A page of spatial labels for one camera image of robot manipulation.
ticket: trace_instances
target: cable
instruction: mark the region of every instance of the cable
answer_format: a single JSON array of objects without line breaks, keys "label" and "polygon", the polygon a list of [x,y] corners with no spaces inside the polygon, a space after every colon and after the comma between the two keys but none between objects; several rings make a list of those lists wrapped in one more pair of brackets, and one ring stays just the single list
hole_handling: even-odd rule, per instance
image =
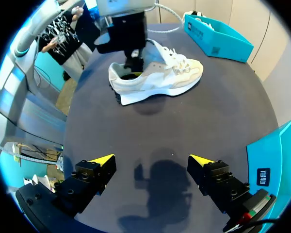
[{"label": "cable", "polygon": [[[40,153],[40,151],[37,151],[37,150],[26,150],[26,149],[21,149],[21,150]],[[49,154],[49,155],[58,155],[60,152],[62,152],[62,151],[59,151],[57,154],[51,154],[51,153],[45,153],[45,152],[42,152],[42,153],[44,153],[45,155],[47,155],[47,154]]]},{"label": "cable", "polygon": [[34,60],[37,60],[37,57],[38,57],[38,53],[39,53],[39,41],[40,41],[40,33],[39,33],[38,39],[37,39],[37,49],[36,49],[36,52],[35,52]]},{"label": "cable", "polygon": [[[30,146],[24,145],[24,144],[18,144],[17,146],[22,146],[22,147],[27,147],[29,149],[31,149],[32,152],[34,152],[34,149],[32,149]],[[43,157],[42,154],[40,154],[39,152],[36,152],[38,155],[40,155],[43,159],[45,159],[45,157]]]},{"label": "cable", "polygon": [[53,159],[49,156],[47,156],[47,153],[44,153],[43,151],[41,151],[37,146],[33,145],[34,147],[36,147],[41,153],[43,153],[46,157],[50,158],[51,160],[56,160],[56,159]]},{"label": "cable", "polygon": [[[40,71],[42,71],[43,73],[45,73],[47,75],[47,77],[48,77],[48,86],[46,86],[46,87],[40,87],[38,85],[38,88],[42,88],[42,89],[49,88],[51,86],[51,84],[52,84],[52,82],[50,80],[50,76],[43,69],[41,69],[40,67],[37,67],[36,65],[34,67],[38,68]],[[38,74],[38,76],[40,78],[40,85],[41,85],[41,82],[42,82],[41,76],[40,76],[39,72],[36,69],[34,69],[34,70],[35,70],[35,72],[37,72],[37,74]]]},{"label": "cable", "polygon": [[24,156],[24,155],[21,155],[21,154],[17,154],[17,153],[14,153],[12,151],[9,151],[3,147],[0,146],[0,150],[9,154],[9,155],[13,155],[13,156],[16,156],[18,158],[21,158],[21,159],[25,159],[25,160],[28,160],[28,161],[32,161],[32,162],[36,162],[36,163],[42,163],[42,164],[54,164],[54,165],[58,165],[59,163],[57,162],[53,162],[53,161],[48,161],[48,160],[41,160],[41,159],[33,159],[33,158],[30,158],[30,157],[27,157],[27,156]]},{"label": "cable", "polygon": [[151,8],[145,9],[145,12],[152,11],[152,10],[154,10],[155,7],[156,7],[156,5],[152,6]]},{"label": "cable", "polygon": [[251,228],[251,227],[255,227],[255,226],[258,226],[258,225],[262,225],[264,223],[276,223],[278,222],[278,219],[263,219],[263,220],[260,220],[260,221],[255,221],[255,222],[250,222],[248,224],[245,224],[241,227],[239,227],[238,229],[232,231],[233,233],[238,233],[238,232],[243,232],[244,230],[248,229],[248,228]]},{"label": "cable", "polygon": [[181,19],[181,17],[176,12],[174,12],[172,9],[168,8],[167,6],[164,6],[164,5],[161,5],[161,4],[158,4],[158,3],[155,3],[154,6],[158,6],[158,7],[162,8],[162,9],[164,9],[164,10],[172,13],[179,20],[180,26],[177,27],[177,28],[171,29],[171,30],[167,30],[167,31],[154,31],[154,30],[148,29],[149,32],[151,32],[151,33],[172,33],[174,31],[178,30],[179,28],[183,28],[182,19]]}]

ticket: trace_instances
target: black t-shirt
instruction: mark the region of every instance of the black t-shirt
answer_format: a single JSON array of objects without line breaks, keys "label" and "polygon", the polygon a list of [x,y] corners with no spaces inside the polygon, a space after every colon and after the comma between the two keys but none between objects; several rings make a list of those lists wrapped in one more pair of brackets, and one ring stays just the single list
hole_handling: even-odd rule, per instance
[{"label": "black t-shirt", "polygon": [[54,58],[58,64],[62,65],[67,59],[80,47],[82,42],[78,39],[76,32],[70,26],[73,15],[70,12],[65,12],[59,16],[53,22],[51,22],[47,28],[41,32],[39,39],[39,51],[42,50],[54,37],[59,37],[63,40],[62,43],[58,43],[53,49],[50,49],[48,53]]}]

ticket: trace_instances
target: teal panel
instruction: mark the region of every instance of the teal panel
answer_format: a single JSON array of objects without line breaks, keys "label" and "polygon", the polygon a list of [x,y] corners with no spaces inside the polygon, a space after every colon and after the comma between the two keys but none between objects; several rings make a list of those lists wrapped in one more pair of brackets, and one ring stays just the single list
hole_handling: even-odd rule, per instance
[{"label": "teal panel", "polygon": [[13,156],[2,152],[0,155],[0,169],[7,186],[20,188],[24,185],[23,178],[32,179],[33,175],[45,176],[47,165],[21,159],[21,163],[15,162]]},{"label": "teal panel", "polygon": [[46,53],[38,53],[37,59],[34,62],[34,65],[44,70],[50,78],[52,85],[58,89],[62,90],[64,86],[63,71],[64,69],[49,55]]},{"label": "teal panel", "polygon": [[[266,218],[277,218],[291,198],[291,121],[247,146],[250,193],[263,188],[277,196]],[[270,168],[268,186],[259,183],[258,168]],[[270,224],[265,224],[265,232]]]}]

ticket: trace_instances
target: floor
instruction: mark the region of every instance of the floor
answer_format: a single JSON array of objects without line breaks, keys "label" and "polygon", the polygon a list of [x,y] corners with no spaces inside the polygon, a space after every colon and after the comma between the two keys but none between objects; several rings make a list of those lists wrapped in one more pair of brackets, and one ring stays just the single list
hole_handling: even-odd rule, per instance
[{"label": "floor", "polygon": [[[66,115],[69,113],[72,96],[76,87],[77,83],[73,79],[69,79],[65,82],[64,87],[57,99],[56,107],[58,107]],[[56,151],[48,150],[47,153],[50,157],[57,159]],[[57,180],[64,179],[64,174],[57,169],[56,165],[48,165],[47,175],[48,177],[55,177]]]}]

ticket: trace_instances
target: dark table surface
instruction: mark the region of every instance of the dark table surface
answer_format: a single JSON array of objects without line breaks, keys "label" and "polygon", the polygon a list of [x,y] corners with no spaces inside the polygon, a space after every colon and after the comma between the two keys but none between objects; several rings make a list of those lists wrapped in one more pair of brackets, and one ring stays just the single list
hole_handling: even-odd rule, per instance
[{"label": "dark table surface", "polygon": [[148,37],[199,60],[201,82],[178,97],[154,96],[121,106],[109,87],[108,67],[123,63],[124,53],[94,51],[67,119],[65,177],[80,160],[111,153],[117,172],[76,219],[111,233],[222,232],[229,218],[202,196],[186,172],[188,156],[221,159],[246,182],[246,145],[278,127],[275,113],[248,64],[207,57],[184,30]]}]

